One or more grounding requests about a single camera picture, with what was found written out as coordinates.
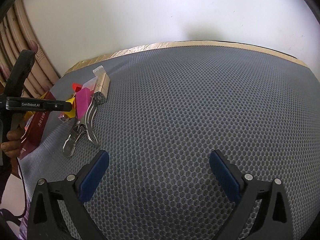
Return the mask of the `person's hand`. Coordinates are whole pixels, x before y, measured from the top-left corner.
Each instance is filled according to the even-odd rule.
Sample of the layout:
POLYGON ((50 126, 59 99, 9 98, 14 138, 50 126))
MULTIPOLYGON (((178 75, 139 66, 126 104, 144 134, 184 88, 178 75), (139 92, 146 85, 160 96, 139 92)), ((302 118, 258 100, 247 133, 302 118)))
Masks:
POLYGON ((1 144, 1 150, 9 157, 9 158, 18 158, 21 153, 21 143, 22 137, 25 133, 23 128, 17 128, 15 130, 9 131, 7 133, 7 142, 3 142, 1 144))

